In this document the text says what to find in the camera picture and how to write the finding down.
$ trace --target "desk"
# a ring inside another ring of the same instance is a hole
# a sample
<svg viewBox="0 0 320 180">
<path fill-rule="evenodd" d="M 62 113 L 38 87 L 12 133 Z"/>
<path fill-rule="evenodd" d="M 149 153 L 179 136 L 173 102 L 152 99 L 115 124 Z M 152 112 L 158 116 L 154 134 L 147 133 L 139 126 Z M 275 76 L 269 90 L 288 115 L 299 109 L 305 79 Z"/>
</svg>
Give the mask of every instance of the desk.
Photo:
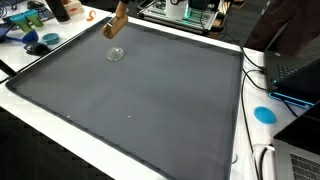
<svg viewBox="0 0 320 180">
<path fill-rule="evenodd" d="M 19 3 L 18 9 L 16 11 L 8 10 L 8 16 L 21 13 L 27 10 L 27 1 Z M 39 39 L 42 38 L 45 34 L 48 33 L 58 33 L 60 36 L 60 42 L 58 44 L 49 46 L 51 49 L 59 47 L 61 44 L 67 42 L 68 40 L 74 38 L 79 33 L 83 32 L 87 28 L 93 26 L 97 22 L 106 18 L 110 15 L 110 12 L 102 11 L 99 9 L 94 9 L 91 7 L 84 6 L 85 13 L 71 16 L 71 23 L 66 25 L 60 25 L 56 19 L 51 19 L 44 22 L 44 26 L 41 28 L 34 28 L 38 35 Z M 96 12 L 96 17 L 93 21 L 87 22 L 86 16 L 89 12 L 94 10 Z M 21 30 L 10 31 L 8 34 L 10 37 L 22 38 L 25 33 Z M 5 41 L 0 44 L 0 59 L 8 64 L 15 71 L 19 71 L 28 64 L 39 59 L 39 56 L 29 55 L 26 53 L 26 50 L 23 48 L 25 45 L 15 41 Z M 2 71 L 0 72 L 0 81 L 4 80 L 7 77 Z"/>
<path fill-rule="evenodd" d="M 164 27 L 150 22 L 145 22 L 135 18 L 130 18 L 131 23 L 139 24 L 149 28 L 158 29 L 177 36 L 188 37 L 193 40 L 202 41 L 215 46 L 240 51 L 238 46 L 220 42 L 214 39 L 201 37 L 180 30 Z M 245 50 L 247 55 L 259 65 L 263 65 L 263 54 L 253 50 Z M 254 69 L 254 66 L 245 60 L 244 68 L 246 70 Z M 251 74 L 253 80 L 259 85 L 265 86 L 262 75 Z M 93 166 L 105 172 L 114 179 L 147 179 L 160 180 L 165 179 L 160 174 L 152 171 L 148 167 L 131 159 L 123 153 L 115 150 L 109 145 L 97 140 L 89 134 L 66 123 L 64 120 L 45 112 L 37 106 L 23 100 L 22 98 L 8 91 L 4 84 L 0 85 L 0 106 L 11 112 L 25 123 L 37 129 L 41 133 L 50 137 L 52 140 L 61 144 L 74 154 L 83 158 Z M 248 124 L 253 144 L 268 144 L 272 136 L 281 128 L 290 123 L 294 117 L 289 113 L 286 107 L 275 100 L 271 100 L 267 95 L 256 90 L 248 81 L 245 82 L 244 100 L 247 110 Z M 253 110 L 257 106 L 266 106 L 273 110 L 277 117 L 274 125 L 264 125 L 257 121 L 253 115 Z M 239 106 L 238 121 L 235 134 L 234 152 L 238 155 L 238 161 L 232 165 L 232 180 L 255 179 L 252 165 L 250 165 L 250 148 L 246 128 L 244 124 L 242 107 Z M 302 113 L 301 109 L 295 109 L 297 113 Z M 274 169 L 270 153 L 266 156 L 264 164 L 265 179 L 274 179 Z"/>
</svg>

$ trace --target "wire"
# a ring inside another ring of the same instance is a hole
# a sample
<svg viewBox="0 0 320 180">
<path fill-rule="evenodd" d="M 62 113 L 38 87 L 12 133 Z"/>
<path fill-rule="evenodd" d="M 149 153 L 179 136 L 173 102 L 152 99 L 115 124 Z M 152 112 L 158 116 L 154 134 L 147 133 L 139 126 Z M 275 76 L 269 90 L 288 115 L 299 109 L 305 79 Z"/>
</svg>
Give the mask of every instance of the wire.
<svg viewBox="0 0 320 180">
<path fill-rule="evenodd" d="M 0 0 L 0 2 L 6 4 L 7 6 L 10 6 L 11 10 L 17 10 L 18 9 L 17 4 L 11 4 L 11 3 L 9 3 L 9 2 L 7 2 L 5 0 Z"/>
<path fill-rule="evenodd" d="M 8 13 L 7 8 L 0 3 L 0 17 L 5 17 Z"/>
<path fill-rule="evenodd" d="M 248 126 L 248 121 L 247 121 L 246 110 L 245 110 L 245 107 L 244 107 L 244 99 L 243 99 L 244 83 L 245 83 L 246 77 L 249 77 L 248 75 L 249 75 L 250 72 L 262 72 L 262 71 L 261 71 L 261 70 L 250 70 L 250 71 L 248 71 L 248 72 L 245 72 L 245 75 L 244 75 L 243 80 L 242 80 L 241 93 L 240 93 L 240 94 L 241 94 L 242 112 L 243 112 L 244 122 L 245 122 L 245 125 L 246 125 L 247 136 L 248 136 L 248 140 L 249 140 L 251 152 L 254 153 L 253 145 L 252 145 L 252 141 L 251 141 L 251 136 L 250 136 L 250 131 L 249 131 L 249 126 Z M 258 168 L 257 168 L 257 163 L 256 163 L 256 161 L 254 161 L 254 165 L 255 165 L 255 170 L 256 170 L 257 177 L 259 177 L 259 173 L 258 173 Z"/>
<path fill-rule="evenodd" d="M 289 104 L 286 102 L 286 101 L 282 101 L 286 106 L 287 108 L 289 109 L 289 111 L 292 113 L 292 115 L 294 115 L 296 118 L 299 117 L 293 110 L 292 108 L 289 106 Z"/>
<path fill-rule="evenodd" d="M 262 67 L 262 66 L 258 66 L 256 63 L 254 63 L 253 61 L 251 61 L 251 59 L 247 56 L 247 54 L 245 53 L 244 49 L 243 49 L 243 46 L 240 45 L 240 43 L 237 42 L 237 40 L 235 40 L 235 38 L 233 38 L 230 34 L 226 34 L 228 37 L 230 37 L 239 47 L 240 47 L 240 50 L 241 52 L 243 53 L 243 55 L 247 58 L 247 60 L 252 64 L 254 65 L 255 67 L 261 69 L 262 71 L 266 71 L 266 68 L 265 67 Z"/>
<path fill-rule="evenodd" d="M 4 80 L 0 81 L 0 84 L 4 83 L 7 80 L 8 80 L 8 78 L 5 78 Z"/>
<path fill-rule="evenodd" d="M 264 159 L 264 156 L 267 152 L 268 148 L 265 147 L 260 155 L 260 160 L 259 160 L 259 172 L 260 172 L 260 176 L 259 176 L 259 180 L 263 180 L 263 170 L 262 170 L 262 166 L 263 166 L 263 159 Z"/>
<path fill-rule="evenodd" d="M 251 81 L 251 83 L 252 83 L 256 88 L 258 88 L 258 89 L 260 89 L 260 90 L 262 90 L 262 91 L 264 91 L 264 92 L 268 92 L 268 90 L 266 90 L 266 89 L 258 86 L 258 85 L 251 79 L 251 77 L 248 75 L 248 73 L 247 73 L 244 69 L 242 69 L 242 71 L 246 74 L 246 76 L 248 77 L 248 79 Z"/>
</svg>

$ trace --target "gray mat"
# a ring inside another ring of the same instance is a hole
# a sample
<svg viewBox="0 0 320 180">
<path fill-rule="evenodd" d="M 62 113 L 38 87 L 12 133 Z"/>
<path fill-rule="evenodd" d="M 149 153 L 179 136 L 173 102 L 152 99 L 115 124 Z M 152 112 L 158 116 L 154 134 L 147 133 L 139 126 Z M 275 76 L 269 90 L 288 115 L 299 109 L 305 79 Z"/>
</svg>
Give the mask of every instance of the gray mat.
<svg viewBox="0 0 320 180">
<path fill-rule="evenodd" d="M 100 27 L 7 87 L 165 177 L 227 179 L 240 54 L 133 24 L 107 40 Z M 114 46 L 121 61 L 106 59 Z"/>
</svg>

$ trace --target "blue circular disc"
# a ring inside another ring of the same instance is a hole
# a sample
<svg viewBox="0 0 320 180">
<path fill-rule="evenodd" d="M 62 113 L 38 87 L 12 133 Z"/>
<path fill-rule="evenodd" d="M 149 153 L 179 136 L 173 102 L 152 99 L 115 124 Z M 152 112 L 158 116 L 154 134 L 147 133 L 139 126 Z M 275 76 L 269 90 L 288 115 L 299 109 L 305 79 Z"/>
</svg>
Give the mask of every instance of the blue circular disc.
<svg viewBox="0 0 320 180">
<path fill-rule="evenodd" d="M 273 124 L 276 122 L 276 116 L 266 107 L 257 107 L 254 109 L 256 118 L 264 124 Z"/>
</svg>

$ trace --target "tray rim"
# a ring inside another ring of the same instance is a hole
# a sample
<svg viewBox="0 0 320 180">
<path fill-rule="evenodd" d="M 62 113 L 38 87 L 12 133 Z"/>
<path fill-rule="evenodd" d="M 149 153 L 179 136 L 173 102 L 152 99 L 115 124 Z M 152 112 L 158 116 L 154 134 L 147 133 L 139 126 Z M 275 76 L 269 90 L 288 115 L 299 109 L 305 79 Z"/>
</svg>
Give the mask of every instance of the tray rim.
<svg viewBox="0 0 320 180">
<path fill-rule="evenodd" d="M 96 134 L 95 132 L 92 132 L 89 129 L 87 129 L 85 127 L 82 127 L 80 124 L 76 123 L 76 121 L 72 121 L 71 119 L 69 119 L 67 117 L 64 117 L 63 115 L 60 115 L 58 112 L 55 112 L 55 111 L 47 108 L 46 106 L 44 106 L 44 105 L 42 105 L 42 104 L 30 99 L 30 97 L 25 96 L 25 95 L 17 92 L 16 89 L 13 87 L 13 85 L 15 83 L 17 83 L 18 81 L 20 81 L 21 78 L 24 78 L 25 76 L 28 76 L 29 74 L 31 74 L 32 72 L 37 70 L 37 68 L 39 66 L 42 66 L 42 65 L 46 64 L 47 62 L 50 62 L 51 59 L 48 58 L 48 57 L 51 57 L 50 55 L 59 53 L 60 51 L 63 51 L 64 48 L 70 47 L 73 43 L 76 43 L 75 40 L 81 39 L 82 37 L 84 37 L 84 36 L 86 36 L 88 34 L 90 35 L 91 33 L 94 33 L 94 32 L 99 32 L 100 33 L 100 31 L 97 31 L 96 29 L 98 27 L 100 27 L 101 25 L 106 24 L 111 18 L 112 18 L 111 16 L 108 16 L 105 19 L 101 20 L 100 22 L 97 22 L 95 25 L 91 26 L 90 28 L 84 30 L 83 32 L 81 32 L 78 35 L 76 35 L 75 37 L 71 38 L 70 40 L 68 40 L 65 43 L 63 43 L 60 46 L 58 46 L 52 52 L 48 53 L 47 55 L 45 55 L 43 57 L 38 58 L 34 62 L 32 62 L 29 65 L 27 65 L 26 67 L 22 68 L 21 70 L 19 70 L 20 72 L 19 72 L 18 75 L 16 75 L 13 78 L 8 79 L 8 81 L 5 83 L 5 86 L 13 94 L 15 94 L 15 95 L 23 98 L 24 100 L 26 100 L 26 101 L 38 106 L 39 108 L 42 108 L 46 112 L 48 112 L 50 114 L 53 114 L 54 116 L 60 118 L 61 120 L 64 120 L 65 122 L 67 122 L 67 123 L 73 125 L 74 127 L 78 128 L 79 130 L 82 130 L 82 131 L 88 133 L 89 135 L 95 137 L 97 140 L 100 140 L 103 143 L 105 143 L 106 145 L 109 145 L 110 147 L 116 149 L 117 151 L 119 151 L 123 155 L 126 155 L 128 158 L 134 159 L 137 163 L 140 163 L 140 164 L 144 165 L 144 167 L 151 169 L 152 171 L 158 173 L 162 177 L 164 177 L 166 179 L 175 180 L 177 178 L 175 178 L 174 176 L 172 176 L 172 175 L 168 174 L 167 172 L 161 170 L 157 166 L 155 166 L 155 165 L 143 160 L 138 155 L 135 155 L 135 154 L 129 152 L 128 150 L 118 146 L 117 144 L 109 141 L 108 139 Z M 161 31 L 161 30 L 155 29 L 154 27 L 145 27 L 145 26 L 143 26 L 141 24 L 138 24 L 136 22 L 130 22 L 130 20 L 129 20 L 129 24 L 132 24 L 133 26 L 137 26 L 137 27 L 139 26 L 140 28 L 143 28 L 143 29 L 146 28 L 146 29 L 152 30 L 150 32 L 157 32 L 157 33 L 160 33 L 160 34 L 172 35 L 174 39 L 178 38 L 179 40 L 185 40 L 188 43 L 190 43 L 190 42 L 199 43 L 200 44 L 200 48 L 201 48 L 201 44 L 202 44 L 202 45 L 204 45 L 202 48 L 207 48 L 207 47 L 211 47 L 212 48 L 212 47 L 214 47 L 215 49 L 221 50 L 221 51 L 223 51 L 223 52 L 225 52 L 225 53 L 227 53 L 229 55 L 231 54 L 232 56 L 235 56 L 235 57 L 239 56 L 238 60 L 240 61 L 240 69 L 238 69 L 238 72 L 236 73 L 236 74 L 239 74 L 239 77 L 238 77 L 237 85 L 235 86 L 238 89 L 238 93 L 236 93 L 234 95 L 236 97 L 233 97 L 233 99 L 236 100 L 236 103 L 232 103 L 232 109 L 233 109 L 233 111 L 232 111 L 232 131 L 231 131 L 230 136 L 228 137 L 228 141 L 230 141 L 230 147 L 231 148 L 228 150 L 229 151 L 228 152 L 229 156 L 226 158 L 226 162 L 225 162 L 225 166 L 224 166 L 224 169 L 225 169 L 225 172 L 226 172 L 224 174 L 224 177 L 225 177 L 225 179 L 229 179 L 230 178 L 230 174 L 231 174 L 232 152 L 233 152 L 233 148 L 234 148 L 235 130 L 236 130 L 236 124 L 237 124 L 237 120 L 238 120 L 237 117 L 238 117 L 238 109 L 239 109 L 239 103 L 240 103 L 240 87 L 241 87 L 242 67 L 243 67 L 243 62 L 244 62 L 243 53 L 241 51 L 235 51 L 235 50 L 232 50 L 232 49 L 227 49 L 227 48 L 224 48 L 224 47 L 220 47 L 220 46 L 216 46 L 216 45 L 209 44 L 209 43 L 206 43 L 206 42 L 202 42 L 200 40 L 190 39 L 190 38 L 186 38 L 186 37 L 183 37 L 183 36 L 180 36 L 180 35 L 177 35 L 177 34 L 172 34 L 172 33 L 169 33 L 169 32 Z"/>
</svg>

